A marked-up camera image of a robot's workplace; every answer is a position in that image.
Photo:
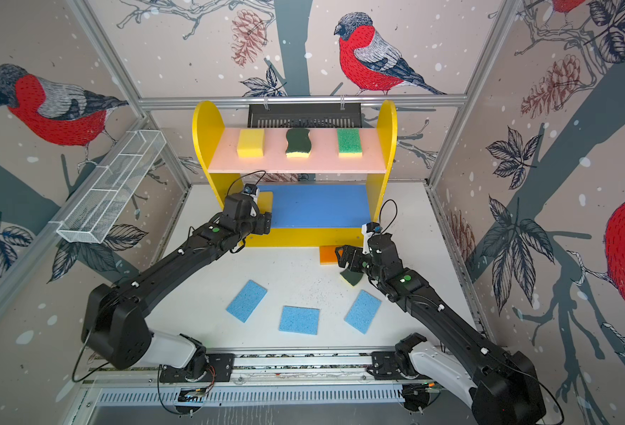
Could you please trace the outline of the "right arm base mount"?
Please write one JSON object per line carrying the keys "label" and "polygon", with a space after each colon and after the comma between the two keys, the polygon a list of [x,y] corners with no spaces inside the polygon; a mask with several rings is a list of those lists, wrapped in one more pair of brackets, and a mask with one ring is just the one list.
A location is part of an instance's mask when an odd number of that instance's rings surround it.
{"label": "right arm base mount", "polygon": [[365,370],[377,381],[425,379],[406,362],[406,357],[395,351],[372,352],[371,364]]}

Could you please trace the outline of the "yellow orange-tinted sponge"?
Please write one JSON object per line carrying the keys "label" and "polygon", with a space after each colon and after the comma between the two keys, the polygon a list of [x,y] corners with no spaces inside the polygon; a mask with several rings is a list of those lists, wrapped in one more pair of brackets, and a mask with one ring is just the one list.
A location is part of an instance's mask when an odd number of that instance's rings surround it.
{"label": "yellow orange-tinted sponge", "polygon": [[257,198],[257,206],[261,214],[273,212],[273,193],[271,191],[261,191]]}

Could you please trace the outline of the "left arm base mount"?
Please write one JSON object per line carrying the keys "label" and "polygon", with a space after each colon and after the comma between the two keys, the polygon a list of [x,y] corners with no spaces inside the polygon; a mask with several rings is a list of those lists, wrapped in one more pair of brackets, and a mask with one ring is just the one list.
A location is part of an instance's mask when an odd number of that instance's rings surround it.
{"label": "left arm base mount", "polygon": [[204,354],[192,359],[185,368],[163,365],[158,380],[162,384],[228,383],[234,360],[232,353]]}

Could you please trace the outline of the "bright green sponge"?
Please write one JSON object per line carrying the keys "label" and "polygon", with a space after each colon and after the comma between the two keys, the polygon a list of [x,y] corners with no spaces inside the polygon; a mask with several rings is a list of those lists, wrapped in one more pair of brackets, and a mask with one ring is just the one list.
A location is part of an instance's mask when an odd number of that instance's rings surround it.
{"label": "bright green sponge", "polygon": [[337,129],[340,158],[361,158],[363,155],[359,129]]}

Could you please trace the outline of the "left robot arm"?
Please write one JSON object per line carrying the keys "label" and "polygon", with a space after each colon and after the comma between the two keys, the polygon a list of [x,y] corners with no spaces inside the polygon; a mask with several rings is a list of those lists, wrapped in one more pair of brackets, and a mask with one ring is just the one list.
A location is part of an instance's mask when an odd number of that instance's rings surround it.
{"label": "left robot arm", "polygon": [[202,372],[205,349],[194,338],[149,328],[152,310],[192,274],[238,253],[250,235],[267,235],[272,215],[261,212],[259,189],[248,184],[227,196],[223,211],[194,229],[175,251],[130,281],[101,284],[91,291],[81,340],[85,347],[119,370],[140,365],[167,365]]}

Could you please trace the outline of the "dark green wavy sponge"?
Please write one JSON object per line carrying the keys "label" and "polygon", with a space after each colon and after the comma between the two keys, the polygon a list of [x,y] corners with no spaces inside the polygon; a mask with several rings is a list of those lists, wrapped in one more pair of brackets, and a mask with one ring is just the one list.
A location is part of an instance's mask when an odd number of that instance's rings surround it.
{"label": "dark green wavy sponge", "polygon": [[288,159],[307,159],[312,151],[312,141],[310,139],[310,130],[303,127],[295,127],[289,129],[286,133],[287,150],[286,157]]}
{"label": "dark green wavy sponge", "polygon": [[354,272],[349,269],[344,269],[340,274],[340,278],[344,281],[344,283],[351,286],[357,286],[363,277],[364,274],[362,272]]}

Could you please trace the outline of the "plain yellow sponge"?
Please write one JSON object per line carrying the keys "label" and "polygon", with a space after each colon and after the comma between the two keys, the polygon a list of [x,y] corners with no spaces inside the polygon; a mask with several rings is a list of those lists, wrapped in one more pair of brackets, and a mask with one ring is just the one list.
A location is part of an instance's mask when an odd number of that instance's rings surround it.
{"label": "plain yellow sponge", "polygon": [[265,152],[264,129],[241,129],[237,144],[240,159],[262,158]]}

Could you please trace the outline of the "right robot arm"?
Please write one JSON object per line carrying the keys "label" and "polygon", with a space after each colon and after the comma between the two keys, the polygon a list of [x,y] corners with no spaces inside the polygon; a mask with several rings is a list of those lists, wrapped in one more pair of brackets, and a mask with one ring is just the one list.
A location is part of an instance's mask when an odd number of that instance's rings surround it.
{"label": "right robot arm", "polygon": [[372,234],[364,247],[336,248],[339,267],[365,274],[387,299],[424,325],[442,343],[411,334],[396,346],[401,373],[425,375],[459,398],[479,424],[537,424],[547,413],[535,366],[469,325],[426,278],[405,267],[390,233]]}

